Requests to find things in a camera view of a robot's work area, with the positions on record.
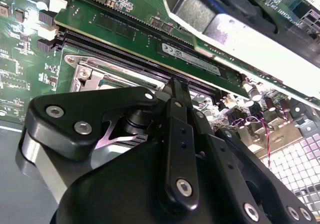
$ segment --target bolt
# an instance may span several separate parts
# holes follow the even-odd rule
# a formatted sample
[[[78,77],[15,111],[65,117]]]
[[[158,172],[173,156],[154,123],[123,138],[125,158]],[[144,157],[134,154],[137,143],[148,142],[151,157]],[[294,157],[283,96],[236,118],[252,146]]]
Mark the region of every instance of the bolt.
[[[296,212],[295,209],[293,209],[291,206],[288,206],[287,209],[288,209],[289,213],[291,214],[291,216],[292,216],[295,220],[299,220],[299,219],[300,219],[300,217],[299,217],[299,215],[298,215],[298,213]]]
[[[204,115],[200,111],[197,111],[196,115],[199,116],[200,118],[204,117]]]
[[[180,104],[178,101],[175,102],[175,105],[177,105],[178,107],[182,107],[182,104]]]
[[[81,69],[79,71],[79,76],[84,79],[87,80],[90,77],[90,73],[86,70],[86,69]]]
[[[189,182],[187,182],[184,179],[179,179],[176,181],[176,185],[180,193],[186,197],[191,196],[192,194],[192,188]]]
[[[152,100],[153,96],[149,93],[145,93],[144,96],[146,96],[148,99]]]
[[[225,130],[224,133],[225,133],[225,135],[226,135],[227,137],[232,138],[232,135],[231,135],[231,133],[230,133],[229,131]]]
[[[310,214],[303,208],[300,208],[300,211],[302,212],[302,214],[304,215],[305,219],[307,220],[311,220],[311,216]]]
[[[80,135],[89,135],[92,132],[92,127],[84,121],[78,121],[74,126],[74,130]]]
[[[245,209],[247,215],[253,220],[253,221],[258,221],[259,220],[259,214],[256,211],[256,209],[250,205],[249,203],[245,203],[243,205],[243,208]]]
[[[75,61],[74,61],[74,58],[72,58],[72,57],[67,57],[67,61],[69,62],[69,63],[74,63]]]
[[[45,111],[48,114],[48,116],[51,116],[53,118],[60,118],[65,114],[64,110],[56,105],[50,105],[46,108]]]

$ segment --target electrolytic capacitor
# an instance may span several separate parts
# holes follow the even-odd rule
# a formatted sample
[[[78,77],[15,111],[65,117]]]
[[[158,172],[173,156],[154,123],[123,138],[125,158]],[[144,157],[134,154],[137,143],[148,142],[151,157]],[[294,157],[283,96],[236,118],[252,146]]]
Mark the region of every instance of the electrolytic capacitor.
[[[37,7],[38,10],[48,11],[49,10],[49,5],[50,5],[50,0],[39,0],[36,3],[36,7]]]
[[[274,111],[276,109],[271,98],[265,98],[264,101],[269,111]]]
[[[262,95],[260,94],[256,86],[253,86],[248,93],[253,101],[259,101],[262,98]]]
[[[280,104],[281,110],[283,112],[289,112],[290,111],[290,107],[288,105],[288,102],[285,99],[279,100],[279,104]]]

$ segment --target capacitor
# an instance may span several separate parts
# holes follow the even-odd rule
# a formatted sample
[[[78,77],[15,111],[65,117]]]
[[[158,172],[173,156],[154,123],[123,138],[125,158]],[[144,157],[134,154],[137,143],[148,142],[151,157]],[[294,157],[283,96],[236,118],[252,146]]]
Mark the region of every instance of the capacitor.
[[[36,3],[37,9],[40,11],[41,10],[48,11],[49,5],[50,5],[50,0],[38,0],[38,2]]]
[[[262,95],[260,94],[256,86],[252,86],[252,89],[248,92],[248,94],[253,101],[259,101],[262,98]]]
[[[249,99],[249,100],[243,100],[244,102],[244,106],[245,107],[250,107],[254,104],[254,101],[252,99]]]
[[[290,107],[288,105],[288,102],[285,99],[279,100],[279,104],[280,104],[281,110],[283,112],[289,112],[290,111]]]
[[[274,111],[276,109],[271,98],[265,98],[264,101],[269,111]]]

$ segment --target motherboard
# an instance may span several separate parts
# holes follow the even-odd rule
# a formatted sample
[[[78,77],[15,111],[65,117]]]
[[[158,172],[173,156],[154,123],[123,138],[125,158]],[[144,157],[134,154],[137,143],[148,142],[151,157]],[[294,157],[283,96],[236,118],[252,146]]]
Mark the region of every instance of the motherboard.
[[[257,86],[264,110],[267,106],[263,99],[271,98],[280,108],[280,100],[288,100],[288,96],[297,96],[320,108],[320,100],[291,89],[258,69],[248,68],[197,39],[169,18],[163,0],[52,1],[0,0],[3,120],[23,123],[32,98],[70,90],[75,67],[65,60],[67,54],[110,59],[116,53],[119,59],[127,58],[125,63],[117,62],[119,65],[131,68],[136,66],[135,61],[143,63],[139,71],[162,83],[172,75],[184,76],[192,83],[195,107],[207,113],[212,127],[237,128],[228,120],[235,109],[250,114],[246,102],[251,96],[243,88],[243,72],[253,77],[245,81]],[[54,4],[63,1],[68,4],[52,12]],[[288,20],[319,42],[318,0],[256,1],[280,21]],[[51,39],[52,33],[56,42]],[[218,56],[220,63],[210,55]],[[161,75],[155,75],[156,70],[162,71]]]

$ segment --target black plastic part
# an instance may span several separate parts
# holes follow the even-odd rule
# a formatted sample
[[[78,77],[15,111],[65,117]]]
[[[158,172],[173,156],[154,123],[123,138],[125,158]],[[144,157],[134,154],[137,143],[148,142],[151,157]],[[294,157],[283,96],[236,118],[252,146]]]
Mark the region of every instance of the black plastic part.
[[[54,47],[55,47],[55,44],[56,44],[56,41],[55,40],[45,40],[45,39],[40,39],[38,40],[37,42],[37,46],[38,46],[38,49],[39,50],[42,50],[42,51],[45,51],[46,53],[49,53]]]
[[[46,25],[53,26],[55,25],[54,19],[56,15],[57,13],[55,12],[41,10],[39,11],[39,21]]]
[[[91,154],[104,134],[102,122],[108,120],[108,115],[124,106],[124,113],[136,108],[150,109],[157,102],[157,98],[143,87],[41,96],[31,100],[25,127],[37,142],[66,158],[81,160]],[[48,116],[45,109],[50,105],[61,107],[64,115],[60,118]],[[74,124],[78,121],[89,123],[92,132],[88,135],[75,132]]]

